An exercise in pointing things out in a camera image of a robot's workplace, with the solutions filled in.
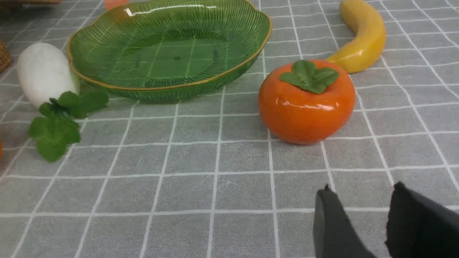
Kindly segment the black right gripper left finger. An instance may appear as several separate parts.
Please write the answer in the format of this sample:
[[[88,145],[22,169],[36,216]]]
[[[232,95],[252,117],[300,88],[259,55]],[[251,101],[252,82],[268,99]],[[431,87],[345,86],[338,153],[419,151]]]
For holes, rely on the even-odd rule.
[[[317,191],[313,220],[317,258],[374,258],[351,224],[338,195],[328,184]]]

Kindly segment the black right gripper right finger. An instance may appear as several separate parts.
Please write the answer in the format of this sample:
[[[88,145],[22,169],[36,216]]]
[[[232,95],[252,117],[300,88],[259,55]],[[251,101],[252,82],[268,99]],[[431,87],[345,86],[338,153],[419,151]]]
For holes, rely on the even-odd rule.
[[[385,245],[392,258],[457,258],[458,213],[410,189],[394,185]]]

